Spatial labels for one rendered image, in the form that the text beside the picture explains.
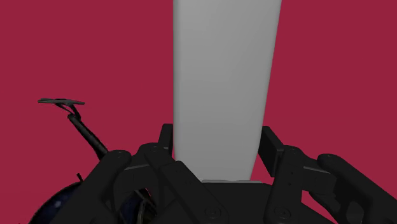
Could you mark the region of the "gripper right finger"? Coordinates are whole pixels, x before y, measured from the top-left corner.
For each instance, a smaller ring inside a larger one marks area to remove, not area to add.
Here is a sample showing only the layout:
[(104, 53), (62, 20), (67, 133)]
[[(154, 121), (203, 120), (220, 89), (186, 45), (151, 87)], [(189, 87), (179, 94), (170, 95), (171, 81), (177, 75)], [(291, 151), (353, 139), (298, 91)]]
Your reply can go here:
[(397, 199), (342, 157), (308, 157), (261, 130), (258, 154), (274, 181), (265, 224), (397, 224)]

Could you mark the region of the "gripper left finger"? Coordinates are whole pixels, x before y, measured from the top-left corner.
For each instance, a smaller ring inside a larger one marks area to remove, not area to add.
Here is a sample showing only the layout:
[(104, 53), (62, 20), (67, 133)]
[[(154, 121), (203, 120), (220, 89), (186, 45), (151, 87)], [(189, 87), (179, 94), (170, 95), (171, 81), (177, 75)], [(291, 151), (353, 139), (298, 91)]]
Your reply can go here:
[(135, 171), (151, 171), (159, 189), (168, 188), (193, 224), (228, 224), (226, 209), (181, 161), (174, 160), (158, 143), (135, 155), (124, 150), (107, 152), (63, 205), (50, 224), (119, 224), (116, 185), (133, 162)]

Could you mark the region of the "black stalk with flat top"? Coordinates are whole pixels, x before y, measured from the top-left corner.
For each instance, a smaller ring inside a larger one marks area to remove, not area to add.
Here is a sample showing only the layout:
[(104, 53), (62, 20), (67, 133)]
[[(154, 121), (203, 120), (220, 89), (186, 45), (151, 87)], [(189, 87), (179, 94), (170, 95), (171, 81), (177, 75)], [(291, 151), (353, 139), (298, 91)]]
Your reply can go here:
[(108, 149), (102, 144), (99, 138), (82, 122), (81, 115), (76, 109), (76, 105), (84, 105), (82, 101), (75, 101), (72, 99), (49, 99), (41, 98), (38, 100), (41, 104), (53, 104), (69, 114), (67, 115), (68, 120), (75, 126), (77, 131), (81, 136), (87, 141), (87, 143), (92, 147), (97, 158), (101, 160)]

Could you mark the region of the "tall white grey block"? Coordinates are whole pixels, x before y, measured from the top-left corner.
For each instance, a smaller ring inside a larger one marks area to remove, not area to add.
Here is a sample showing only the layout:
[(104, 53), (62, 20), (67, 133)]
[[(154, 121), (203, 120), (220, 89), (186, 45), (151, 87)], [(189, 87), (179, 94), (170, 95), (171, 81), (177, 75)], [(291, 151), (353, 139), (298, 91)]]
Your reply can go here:
[(174, 156), (201, 180), (247, 181), (282, 0), (173, 0)]

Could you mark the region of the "dark blue round thing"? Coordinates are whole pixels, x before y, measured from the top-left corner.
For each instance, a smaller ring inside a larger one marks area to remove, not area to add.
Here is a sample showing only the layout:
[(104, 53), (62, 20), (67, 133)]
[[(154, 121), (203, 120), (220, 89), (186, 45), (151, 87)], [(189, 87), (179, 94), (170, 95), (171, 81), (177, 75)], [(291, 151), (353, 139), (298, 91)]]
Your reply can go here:
[[(77, 173), (78, 182), (70, 184), (51, 196), (32, 216), (28, 224), (50, 224), (58, 211), (69, 200), (83, 181)], [(123, 204), (116, 217), (117, 224), (150, 224), (157, 215), (156, 205), (147, 189), (136, 190)]]

